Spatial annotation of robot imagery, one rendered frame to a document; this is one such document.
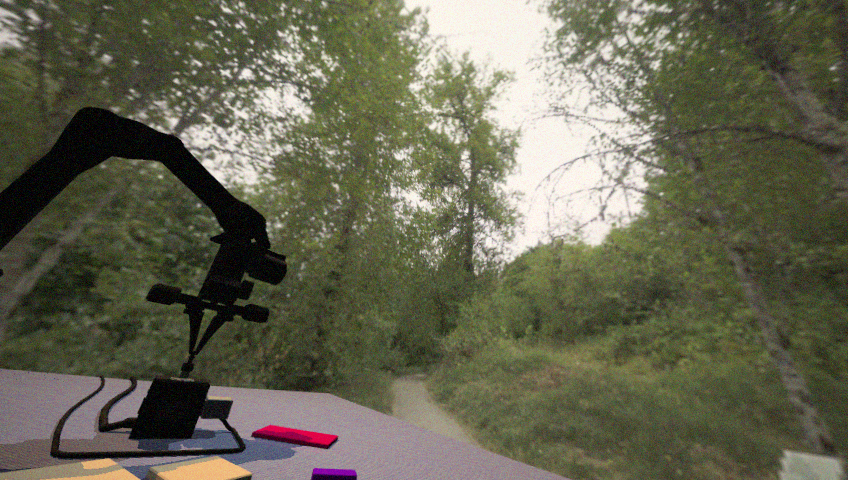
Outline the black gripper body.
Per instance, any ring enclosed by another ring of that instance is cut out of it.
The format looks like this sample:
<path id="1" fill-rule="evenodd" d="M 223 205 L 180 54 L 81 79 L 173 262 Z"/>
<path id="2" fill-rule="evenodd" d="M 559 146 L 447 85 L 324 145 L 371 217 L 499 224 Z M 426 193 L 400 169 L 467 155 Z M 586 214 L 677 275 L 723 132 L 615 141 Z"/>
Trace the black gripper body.
<path id="1" fill-rule="evenodd" d="M 234 277 L 235 273 L 242 274 L 244 273 L 218 265 L 212 265 L 206 275 L 206 278 L 213 272 L 214 268 L 223 269 L 222 275 L 228 277 Z M 211 311 L 216 311 L 218 315 L 233 318 L 235 315 L 241 316 L 243 320 L 256 322 L 256 323 L 264 323 L 267 321 L 269 316 L 269 309 L 267 307 L 248 304 L 245 307 L 227 304 L 223 301 L 219 300 L 209 300 L 203 298 L 203 294 L 199 292 L 198 296 L 191 296 L 186 294 L 181 294 L 181 288 L 167 286 L 163 284 L 156 284 L 151 287 L 150 291 L 146 296 L 146 300 L 150 302 L 156 302 L 160 304 L 171 305 L 173 303 L 186 304 L 185 309 L 192 309 L 196 311 L 202 311 L 205 308 Z M 204 302 L 203 300 L 210 301 Z M 225 306 L 217 305 L 225 304 Z"/>

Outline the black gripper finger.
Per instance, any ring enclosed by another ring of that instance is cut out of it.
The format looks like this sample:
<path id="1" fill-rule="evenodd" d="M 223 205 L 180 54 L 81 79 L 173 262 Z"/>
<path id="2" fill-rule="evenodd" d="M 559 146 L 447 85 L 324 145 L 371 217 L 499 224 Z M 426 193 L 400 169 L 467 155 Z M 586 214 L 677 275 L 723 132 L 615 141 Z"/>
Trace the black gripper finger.
<path id="1" fill-rule="evenodd" d="M 197 341 L 197 338 L 198 338 L 198 335 L 199 335 L 200 324 L 201 324 L 201 321 L 202 321 L 202 318 L 203 318 L 203 315 L 204 315 L 205 312 L 196 311 L 196 310 L 192 310 L 192 309 L 184 309 L 182 313 L 189 315 L 189 323 L 190 323 L 189 354 L 192 354 L 192 351 L 195 347 L 195 344 L 196 344 L 196 341 Z"/>
<path id="2" fill-rule="evenodd" d="M 233 322 L 233 320 L 234 320 L 233 318 L 220 316 L 218 314 L 214 315 L 213 319 L 211 320 L 211 322 L 210 322 L 209 326 L 207 327 L 205 333 L 203 334 L 202 340 L 200 340 L 194 355 L 197 355 L 201 351 L 201 349 L 204 347 L 205 343 L 207 343 L 209 341 L 209 339 L 214 335 L 216 330 L 221 325 L 223 325 L 226 321 Z"/>

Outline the red rectangular block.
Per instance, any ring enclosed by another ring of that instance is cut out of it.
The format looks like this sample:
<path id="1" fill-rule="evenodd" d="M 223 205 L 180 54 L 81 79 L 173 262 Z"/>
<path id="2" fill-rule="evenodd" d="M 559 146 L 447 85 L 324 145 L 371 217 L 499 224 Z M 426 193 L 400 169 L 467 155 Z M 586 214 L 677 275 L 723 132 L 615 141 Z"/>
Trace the red rectangular block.
<path id="1" fill-rule="evenodd" d="M 261 439 L 307 445 L 326 449 L 328 447 L 331 447 L 338 440 L 339 437 L 338 435 L 283 428 L 272 425 L 266 426 L 253 432 L 252 436 L 259 437 Z"/>

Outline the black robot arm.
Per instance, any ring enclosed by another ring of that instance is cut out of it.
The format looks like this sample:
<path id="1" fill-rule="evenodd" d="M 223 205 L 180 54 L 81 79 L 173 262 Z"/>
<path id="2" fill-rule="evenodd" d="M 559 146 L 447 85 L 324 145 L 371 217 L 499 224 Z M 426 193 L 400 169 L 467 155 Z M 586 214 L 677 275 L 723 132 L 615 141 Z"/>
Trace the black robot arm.
<path id="1" fill-rule="evenodd" d="M 162 162 L 206 204 L 225 231 L 210 238 L 221 244 L 212 265 L 275 286 L 283 280 L 286 256 L 268 250 L 265 217 L 233 197 L 179 138 L 92 106 L 77 111 L 51 151 L 0 193 L 0 250 L 75 177 L 110 157 Z M 214 268 L 200 291 L 202 297 L 227 304 L 248 300 L 254 282 L 222 272 Z"/>

